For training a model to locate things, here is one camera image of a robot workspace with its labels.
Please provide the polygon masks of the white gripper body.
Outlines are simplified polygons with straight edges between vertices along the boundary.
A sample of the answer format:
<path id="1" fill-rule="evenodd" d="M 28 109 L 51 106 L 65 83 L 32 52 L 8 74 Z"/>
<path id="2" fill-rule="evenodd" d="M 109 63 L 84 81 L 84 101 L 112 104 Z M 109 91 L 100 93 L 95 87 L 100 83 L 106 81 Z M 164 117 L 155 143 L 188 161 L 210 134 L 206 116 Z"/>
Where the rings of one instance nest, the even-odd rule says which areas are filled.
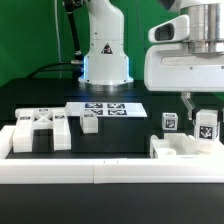
<path id="1" fill-rule="evenodd" d="M 152 46 L 144 83 L 150 91 L 224 92 L 224 53 L 190 54 L 183 43 Z"/>

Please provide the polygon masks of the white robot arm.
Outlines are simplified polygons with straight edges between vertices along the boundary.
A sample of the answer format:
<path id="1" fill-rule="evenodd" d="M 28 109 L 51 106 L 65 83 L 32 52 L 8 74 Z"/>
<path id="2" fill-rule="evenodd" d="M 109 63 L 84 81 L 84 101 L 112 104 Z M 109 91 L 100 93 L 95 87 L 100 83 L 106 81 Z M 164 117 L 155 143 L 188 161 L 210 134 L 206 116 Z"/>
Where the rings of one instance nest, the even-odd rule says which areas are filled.
<path id="1" fill-rule="evenodd" d="M 192 92 L 224 92 L 224 0 L 158 0 L 178 17 L 151 28 L 144 84 L 150 91 L 182 94 L 193 118 Z M 124 16 L 109 0 L 63 0 L 72 27 L 75 60 L 84 67 L 80 85 L 115 90 L 129 86 L 129 59 L 124 53 Z M 89 13 L 90 50 L 83 55 L 74 29 L 73 11 Z"/>

